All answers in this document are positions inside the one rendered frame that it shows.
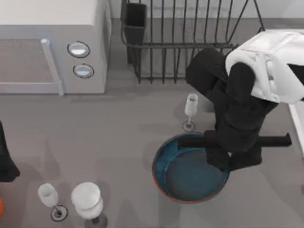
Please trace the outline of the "blue bowl with orange rim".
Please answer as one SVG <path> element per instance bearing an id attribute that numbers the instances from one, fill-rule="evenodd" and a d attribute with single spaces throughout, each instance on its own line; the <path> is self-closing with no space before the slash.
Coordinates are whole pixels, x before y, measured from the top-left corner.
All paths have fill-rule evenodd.
<path id="1" fill-rule="evenodd" d="M 152 176 L 159 191 L 180 203 L 201 203 L 215 197 L 229 178 L 229 162 L 223 168 L 208 164 L 207 149 L 178 148 L 178 140 L 187 137 L 202 138 L 204 133 L 182 133 L 165 141 L 152 162 Z"/>

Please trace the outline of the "slim clear champagne flute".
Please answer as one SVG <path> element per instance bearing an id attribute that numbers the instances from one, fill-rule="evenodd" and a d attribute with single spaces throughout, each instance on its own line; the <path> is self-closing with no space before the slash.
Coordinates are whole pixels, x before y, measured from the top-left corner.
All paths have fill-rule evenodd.
<path id="1" fill-rule="evenodd" d="M 186 132 L 193 132 L 195 129 L 195 124 L 192 122 L 192 118 L 197 114 L 198 110 L 198 95 L 189 94 L 187 96 L 185 104 L 185 115 L 188 119 L 183 123 L 182 127 Z"/>

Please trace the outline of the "white sink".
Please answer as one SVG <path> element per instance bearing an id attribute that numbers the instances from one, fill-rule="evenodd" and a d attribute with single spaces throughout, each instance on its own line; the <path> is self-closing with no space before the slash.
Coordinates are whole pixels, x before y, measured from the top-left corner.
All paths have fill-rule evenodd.
<path id="1" fill-rule="evenodd" d="M 302 125 L 301 118 L 299 115 L 300 112 L 298 112 L 296 105 L 289 104 L 288 107 L 296 130 L 296 135 L 300 145 L 302 158 L 304 159 L 304 125 Z"/>

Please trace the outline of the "large clear wine glass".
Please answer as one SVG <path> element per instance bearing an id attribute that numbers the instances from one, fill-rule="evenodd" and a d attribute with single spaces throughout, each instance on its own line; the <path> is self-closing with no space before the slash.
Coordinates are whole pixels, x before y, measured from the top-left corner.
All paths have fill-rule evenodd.
<path id="1" fill-rule="evenodd" d="M 78 184 L 72 190 L 71 200 L 78 215 L 84 219 L 85 228 L 107 228 L 104 201 L 100 188 L 95 183 Z"/>

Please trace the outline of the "black cutlery holder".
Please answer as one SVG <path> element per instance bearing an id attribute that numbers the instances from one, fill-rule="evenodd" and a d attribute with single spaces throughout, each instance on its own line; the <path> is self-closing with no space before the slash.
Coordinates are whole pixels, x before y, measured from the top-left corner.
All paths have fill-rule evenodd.
<path id="1" fill-rule="evenodd" d="M 147 9 L 146 4 L 122 0 L 121 22 L 126 38 L 128 64 L 133 63 L 132 54 L 134 53 L 134 49 L 143 45 L 147 22 Z"/>

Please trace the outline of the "round microwave knob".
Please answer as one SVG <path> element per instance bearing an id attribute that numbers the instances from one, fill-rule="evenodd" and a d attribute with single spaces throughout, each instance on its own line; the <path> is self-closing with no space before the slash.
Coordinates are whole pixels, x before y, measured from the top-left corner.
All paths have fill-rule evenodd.
<path id="1" fill-rule="evenodd" d="M 94 69 L 88 64 L 80 64 L 73 67 L 73 73 L 79 78 L 90 78 L 94 75 Z"/>
<path id="2" fill-rule="evenodd" d="M 81 41 L 68 44 L 67 50 L 71 56 L 76 58 L 85 58 L 90 54 L 90 47 Z"/>

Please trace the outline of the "small clear wine glass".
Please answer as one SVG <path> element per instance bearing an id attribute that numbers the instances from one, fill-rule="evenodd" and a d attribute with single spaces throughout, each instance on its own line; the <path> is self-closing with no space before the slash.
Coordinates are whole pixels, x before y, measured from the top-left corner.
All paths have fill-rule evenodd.
<path id="1" fill-rule="evenodd" d="M 55 222 L 61 222 L 68 217 L 68 209 L 59 205 L 57 190 L 50 183 L 44 183 L 38 188 L 38 196 L 43 205 L 50 208 L 50 217 Z"/>

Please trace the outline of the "pale microwave oven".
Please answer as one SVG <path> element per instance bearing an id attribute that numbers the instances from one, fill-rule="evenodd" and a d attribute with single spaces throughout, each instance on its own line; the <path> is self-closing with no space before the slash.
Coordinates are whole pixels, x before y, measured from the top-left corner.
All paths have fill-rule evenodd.
<path id="1" fill-rule="evenodd" d="M 64 94 L 105 92 L 111 32 L 109 0 L 0 0 L 0 39 L 48 39 Z M 68 44 L 77 41 L 90 47 L 87 57 L 69 54 Z M 73 67 L 80 64 L 94 75 L 77 77 Z"/>

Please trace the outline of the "microwave oven door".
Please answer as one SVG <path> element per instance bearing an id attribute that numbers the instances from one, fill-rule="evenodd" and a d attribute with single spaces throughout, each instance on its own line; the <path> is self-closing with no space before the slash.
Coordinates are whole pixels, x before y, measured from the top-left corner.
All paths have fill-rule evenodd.
<path id="1" fill-rule="evenodd" d="M 41 39 L 0 39 L 0 94 L 58 94 Z"/>

